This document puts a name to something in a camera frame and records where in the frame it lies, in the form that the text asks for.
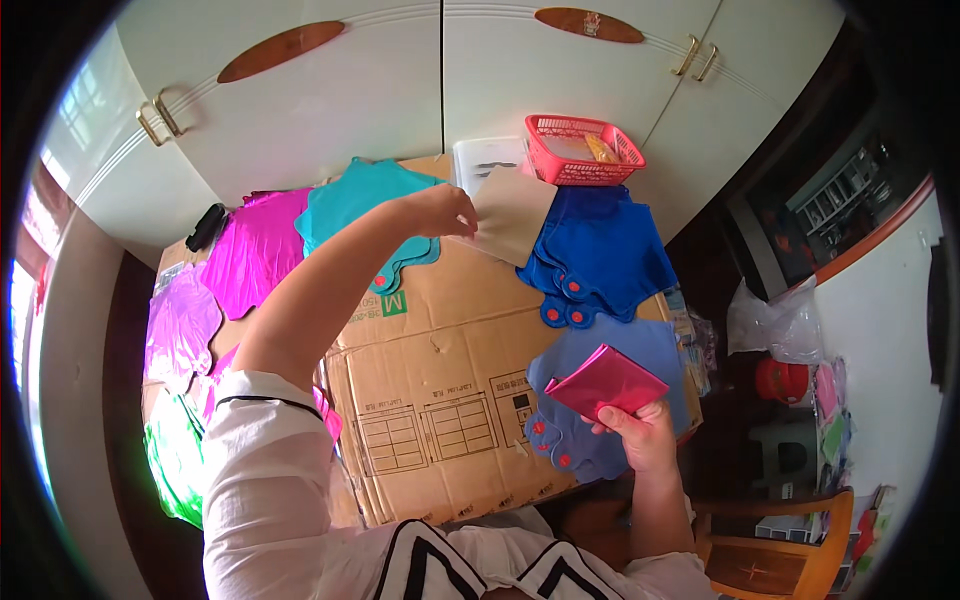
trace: white cabinet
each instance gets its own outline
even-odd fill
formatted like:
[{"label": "white cabinet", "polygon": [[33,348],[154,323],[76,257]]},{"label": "white cabinet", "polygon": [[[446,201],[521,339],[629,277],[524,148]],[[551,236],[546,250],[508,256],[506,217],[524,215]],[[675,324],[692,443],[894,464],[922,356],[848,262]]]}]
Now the white cabinet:
[{"label": "white cabinet", "polygon": [[[627,180],[670,241],[777,125],[843,23],[830,0],[723,0],[697,59],[641,147]],[[701,82],[711,44],[717,57]]]},{"label": "white cabinet", "polygon": [[175,142],[158,148],[147,138],[134,118],[146,101],[111,27],[67,88],[40,158],[80,210],[155,267],[218,200]]},{"label": "white cabinet", "polygon": [[[217,84],[236,56],[308,23],[341,20],[326,44]],[[228,205],[310,185],[352,156],[442,151],[440,2],[139,0],[117,27],[133,73],[184,130],[177,142]]]},{"label": "white cabinet", "polygon": [[614,123],[636,144],[653,129],[680,77],[687,35],[702,37],[719,0],[583,0],[645,36],[617,43],[554,29],[541,2],[444,2],[444,141],[524,135],[533,113]]}]

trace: sleeve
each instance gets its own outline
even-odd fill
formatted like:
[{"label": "sleeve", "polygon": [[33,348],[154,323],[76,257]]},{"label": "sleeve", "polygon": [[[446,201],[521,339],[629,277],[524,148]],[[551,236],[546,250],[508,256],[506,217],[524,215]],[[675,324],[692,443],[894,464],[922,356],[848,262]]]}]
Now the sleeve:
[{"label": "sleeve", "polygon": [[630,561],[623,574],[658,598],[716,600],[719,595],[710,587],[703,561],[689,552]]},{"label": "sleeve", "polygon": [[322,570],[333,441],[309,394],[279,375],[228,373],[204,434],[210,598],[308,597]]}]

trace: hand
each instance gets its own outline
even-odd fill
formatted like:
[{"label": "hand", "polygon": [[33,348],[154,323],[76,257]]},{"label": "hand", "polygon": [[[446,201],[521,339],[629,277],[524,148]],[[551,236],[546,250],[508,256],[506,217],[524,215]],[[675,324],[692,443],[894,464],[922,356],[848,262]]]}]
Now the hand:
[{"label": "hand", "polygon": [[402,203],[405,216],[412,219],[414,235],[472,238],[477,230],[477,212],[467,192],[449,183],[434,185],[395,202]]},{"label": "hand", "polygon": [[615,406],[604,406],[593,423],[595,434],[615,431],[623,438],[627,462],[637,475],[660,477],[677,470],[677,440],[673,435],[670,406],[660,399],[642,407],[633,416]]}]

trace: yellow item in basket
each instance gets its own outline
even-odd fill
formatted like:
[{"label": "yellow item in basket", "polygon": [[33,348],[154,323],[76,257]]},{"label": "yellow item in basket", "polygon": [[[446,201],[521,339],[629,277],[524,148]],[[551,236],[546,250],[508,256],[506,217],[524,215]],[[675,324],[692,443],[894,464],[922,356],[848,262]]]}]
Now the yellow item in basket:
[{"label": "yellow item in basket", "polygon": [[613,148],[611,148],[607,142],[597,137],[595,133],[585,133],[584,139],[587,141],[587,145],[590,146],[593,158],[597,162],[620,162],[620,156],[617,156]]}]

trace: red container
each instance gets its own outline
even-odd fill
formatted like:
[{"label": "red container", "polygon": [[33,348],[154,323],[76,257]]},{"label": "red container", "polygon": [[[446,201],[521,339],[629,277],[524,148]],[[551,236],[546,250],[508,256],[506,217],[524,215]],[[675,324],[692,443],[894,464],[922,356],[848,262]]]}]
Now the red container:
[{"label": "red container", "polygon": [[[647,161],[643,159],[634,142],[610,123],[554,114],[531,114],[526,118],[526,124],[530,133],[530,159],[537,170],[537,176],[547,183],[619,185],[634,171],[647,166]],[[564,158],[550,152],[543,141],[546,137],[584,139],[585,133],[594,133],[607,142],[622,162]]]},{"label": "red container", "polygon": [[796,404],[810,385],[810,367],[764,358],[756,365],[756,392],[766,400]]}]

